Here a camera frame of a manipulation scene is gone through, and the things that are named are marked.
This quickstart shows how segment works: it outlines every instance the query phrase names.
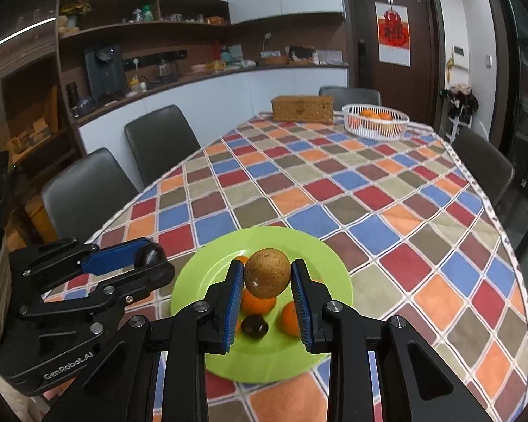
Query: fruit basket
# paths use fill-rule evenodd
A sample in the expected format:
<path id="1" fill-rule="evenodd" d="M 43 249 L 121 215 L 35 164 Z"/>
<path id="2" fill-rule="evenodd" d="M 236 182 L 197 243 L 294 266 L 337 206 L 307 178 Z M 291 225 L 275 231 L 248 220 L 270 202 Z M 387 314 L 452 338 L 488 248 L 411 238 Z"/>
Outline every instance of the fruit basket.
<path id="1" fill-rule="evenodd" d="M 370 111 L 371 114 L 380 113 L 385 119 L 366 117 L 360 113 Z M 376 141 L 397 141 L 403 139 L 409 116 L 396 109 L 377 106 L 374 104 L 347 104 L 342 107 L 344 127 L 353 135 Z"/>

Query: checkered tablecloth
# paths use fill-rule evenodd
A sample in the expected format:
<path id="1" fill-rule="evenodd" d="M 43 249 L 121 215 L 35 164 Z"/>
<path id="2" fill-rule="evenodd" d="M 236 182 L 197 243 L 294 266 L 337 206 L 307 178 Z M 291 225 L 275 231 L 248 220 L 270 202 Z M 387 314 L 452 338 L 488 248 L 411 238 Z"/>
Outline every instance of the checkered tablecloth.
<path id="1" fill-rule="evenodd" d="M 148 187 L 92 240 L 106 247 L 150 237 L 179 272 L 200 246 L 254 225 L 290 226 L 327 243 L 350 273 L 355 308 L 406 317 L 494 419 L 513 420 L 524 406 L 528 297 L 518 263 L 488 199 L 428 128 L 380 144 L 340 123 L 254 118 Z M 49 300 L 86 296 L 99 280 L 80 276 Z M 168 316 L 172 289 L 133 304 L 124 320 Z M 155 420 L 164 369 L 163 356 Z M 380 420 L 375 366 L 372 373 Z M 328 385 L 328 359 L 266 385 L 207 373 L 210 419 L 322 422 Z"/>

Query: robotic arm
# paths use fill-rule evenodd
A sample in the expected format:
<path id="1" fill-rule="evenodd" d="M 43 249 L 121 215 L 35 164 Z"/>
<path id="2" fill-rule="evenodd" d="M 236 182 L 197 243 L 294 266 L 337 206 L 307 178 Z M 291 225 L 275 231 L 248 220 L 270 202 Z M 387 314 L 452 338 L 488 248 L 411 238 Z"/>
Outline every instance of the robotic arm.
<path id="1" fill-rule="evenodd" d="M 168 351 L 162 421 L 207 422 L 204 354 L 234 340 L 241 262 L 224 282 L 175 317 L 132 317 L 88 363 L 44 422 L 150 422 L 159 354 Z M 401 316 L 383 322 L 333 300 L 301 259 L 291 268 L 301 338 L 310 353 L 331 353 L 327 422 L 373 422 L 367 351 L 376 351 L 383 420 L 488 422 L 490 417 L 420 334 Z"/>

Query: box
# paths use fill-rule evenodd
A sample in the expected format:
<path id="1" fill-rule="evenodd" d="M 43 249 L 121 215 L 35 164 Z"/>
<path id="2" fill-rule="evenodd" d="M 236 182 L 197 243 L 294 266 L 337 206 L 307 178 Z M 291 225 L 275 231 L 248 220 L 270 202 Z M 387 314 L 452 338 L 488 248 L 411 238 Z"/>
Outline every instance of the box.
<path id="1" fill-rule="evenodd" d="M 284 122 L 333 124 L 333 97 L 322 95 L 283 95 L 272 100 L 272 119 Z"/>

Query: green plate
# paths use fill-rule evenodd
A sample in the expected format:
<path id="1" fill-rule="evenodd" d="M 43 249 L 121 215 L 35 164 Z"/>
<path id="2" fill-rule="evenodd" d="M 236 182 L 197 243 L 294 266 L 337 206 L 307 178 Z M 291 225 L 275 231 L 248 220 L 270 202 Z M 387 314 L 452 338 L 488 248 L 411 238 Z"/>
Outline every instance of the green plate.
<path id="1" fill-rule="evenodd" d="M 325 243 L 313 236 L 280 226 L 254 226 L 224 235 L 201 248 L 184 266 L 172 293 L 170 311 L 206 295 L 208 287 L 225 279 L 231 260 L 250 256 L 263 248 L 281 250 L 291 262 L 305 260 L 311 279 L 322 280 L 331 296 L 352 306 L 352 284 L 344 263 Z M 324 355 L 311 355 L 299 338 L 284 334 L 278 324 L 283 307 L 293 299 L 291 287 L 278 297 L 274 309 L 265 316 L 269 331 L 261 340 L 239 334 L 231 351 L 223 356 L 206 355 L 206 369 L 232 381 L 267 383 L 292 378 L 317 365 Z"/>

